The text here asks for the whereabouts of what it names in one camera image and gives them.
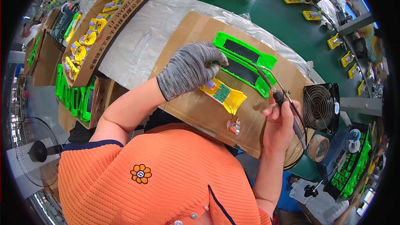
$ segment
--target soldering iron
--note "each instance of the soldering iron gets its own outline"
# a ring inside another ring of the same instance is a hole
[[[278,80],[276,79],[276,77],[273,75],[272,71],[270,71],[268,68],[262,66],[262,65],[256,65],[255,68],[257,69],[258,74],[264,79],[264,81],[267,83],[268,87],[270,88],[270,91],[273,93],[273,98],[275,99],[275,102],[278,104],[279,108],[282,107],[282,104],[285,102],[285,96],[287,97],[287,99],[289,100],[289,102],[291,103],[292,107],[294,108],[294,110],[296,111],[298,117],[300,118],[302,124],[303,124],[303,120],[299,114],[299,112],[297,111],[297,109],[295,108],[292,99],[290,99],[289,94],[290,92],[286,91],[283,89],[282,85],[278,82]],[[268,80],[268,78],[265,76],[264,72],[261,70],[266,70],[269,73],[271,73],[271,75],[276,79],[277,83],[279,84],[279,86],[282,88],[282,92],[280,92],[279,90],[277,90],[272,83]],[[306,146],[306,141],[303,137],[303,133],[297,123],[297,121],[294,119],[293,120],[293,130],[295,132],[295,134],[297,135],[297,137],[299,138],[299,141],[303,147],[303,149],[305,150],[307,148]]]

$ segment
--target fan grille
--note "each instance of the fan grille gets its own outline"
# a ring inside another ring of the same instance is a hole
[[[46,148],[58,145],[51,128],[39,118],[25,118],[17,129],[20,136],[16,150],[18,162],[26,177],[37,186],[47,187],[57,180],[60,154],[48,155],[44,162],[34,162],[29,152],[36,141]]]
[[[328,129],[334,112],[331,93],[321,85],[314,85],[304,94],[304,117],[306,125],[315,130]]]

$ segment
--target gray floor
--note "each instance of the gray floor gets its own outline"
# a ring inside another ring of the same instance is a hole
[[[64,144],[69,134],[58,123],[58,103],[54,86],[33,86],[32,77],[27,76],[27,91],[30,106],[27,115],[45,121],[56,135],[59,144]]]

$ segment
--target worker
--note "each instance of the worker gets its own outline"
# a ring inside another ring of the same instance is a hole
[[[288,102],[280,110],[270,97],[263,111],[264,150],[253,189],[221,142],[186,123],[159,126],[126,143],[154,107],[200,88],[220,65],[228,60],[211,42],[184,45],[157,77],[107,108],[88,143],[64,146],[58,188],[69,225],[271,224],[294,134]]]
[[[382,31],[376,29],[372,24],[362,27],[359,31],[367,46],[368,58],[371,62],[379,66],[383,62],[385,50],[382,41]]]
[[[28,27],[26,23],[24,24],[24,30],[23,30],[23,38],[24,39],[24,44],[27,46],[27,44],[37,35],[37,32],[40,31],[43,27],[43,24],[47,20],[47,14],[43,17],[42,22],[37,24],[37,25],[32,25],[31,27]]]

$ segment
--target flower emblem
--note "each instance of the flower emblem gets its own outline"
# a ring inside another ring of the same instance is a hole
[[[132,180],[143,184],[147,184],[148,178],[152,176],[151,169],[144,166],[144,164],[135,165],[130,173],[132,174]]]

